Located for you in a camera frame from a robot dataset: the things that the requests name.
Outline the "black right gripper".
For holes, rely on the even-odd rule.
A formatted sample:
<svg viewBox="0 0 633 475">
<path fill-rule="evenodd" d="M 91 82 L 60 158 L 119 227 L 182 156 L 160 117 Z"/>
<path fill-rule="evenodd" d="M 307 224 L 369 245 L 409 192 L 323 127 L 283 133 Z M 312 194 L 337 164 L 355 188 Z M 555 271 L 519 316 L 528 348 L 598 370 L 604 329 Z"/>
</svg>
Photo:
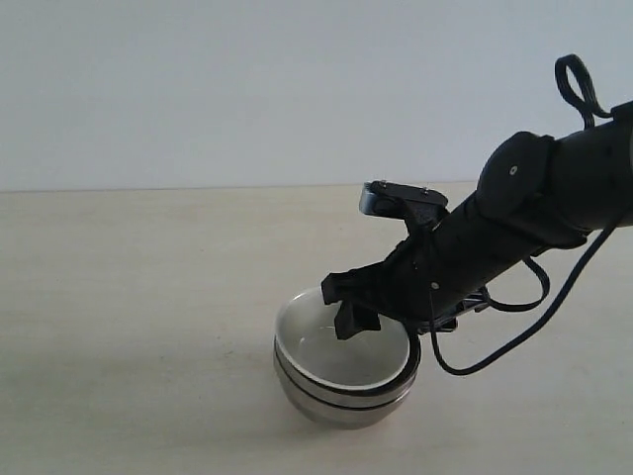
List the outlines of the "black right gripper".
<svg viewBox="0 0 633 475">
<path fill-rule="evenodd" d="M 382 261 L 332 272 L 320 283 L 323 301 L 340 302 L 336 337 L 379 332 L 380 317 L 419 330 L 480 294 L 490 280 L 490 247 L 470 237 L 408 237 Z"/>
</svg>

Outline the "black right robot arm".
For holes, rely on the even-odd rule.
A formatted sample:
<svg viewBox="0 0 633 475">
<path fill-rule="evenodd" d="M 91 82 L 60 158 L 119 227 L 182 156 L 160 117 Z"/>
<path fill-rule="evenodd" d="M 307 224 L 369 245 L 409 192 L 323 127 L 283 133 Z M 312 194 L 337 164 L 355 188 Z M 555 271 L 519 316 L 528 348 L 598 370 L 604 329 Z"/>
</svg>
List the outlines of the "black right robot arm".
<svg viewBox="0 0 633 475">
<path fill-rule="evenodd" d="M 439 192 L 386 181 L 364 186 L 364 214 L 399 219 L 407 238 L 382 261 L 328 275 L 323 299 L 339 338 L 379 328 L 381 317 L 426 330 L 507 269 L 590 232 L 632 222 L 632 108 L 561 139 L 520 132 L 487 161 L 453 210 Z"/>
</svg>

